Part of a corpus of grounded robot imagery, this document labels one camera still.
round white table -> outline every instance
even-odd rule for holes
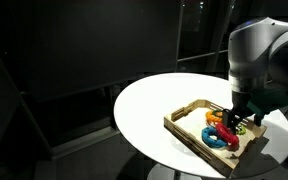
[[[122,135],[156,162],[194,176],[224,178],[164,128],[163,117],[196,99],[231,109],[231,97],[230,84],[224,79],[191,73],[160,74],[123,90],[116,100],[114,116]],[[257,148],[260,155],[255,160],[244,161],[236,174],[239,178],[266,173],[288,156],[288,120],[284,115],[273,111],[262,124],[268,127],[263,138],[267,141]]]

orange toy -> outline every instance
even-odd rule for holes
[[[215,126],[217,123],[222,123],[222,115],[223,113],[220,110],[208,111],[205,114],[207,124]]]

wooden tray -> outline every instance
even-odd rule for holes
[[[166,115],[164,127],[219,173],[230,177],[240,162],[240,157],[247,153],[247,148],[256,145],[255,141],[263,136],[267,127],[264,125],[257,127],[252,120],[244,119],[241,123],[246,128],[246,134],[238,135],[240,141],[238,150],[209,148],[203,142],[201,133],[202,129],[207,127],[205,113],[215,109],[222,110],[223,108],[210,101],[198,99],[186,107]]]

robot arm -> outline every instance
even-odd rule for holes
[[[255,114],[260,126],[265,114],[288,105],[288,23],[261,18],[238,26],[228,59],[233,108],[224,110],[223,123],[233,133],[243,118]],[[267,74],[281,87],[265,87]]]

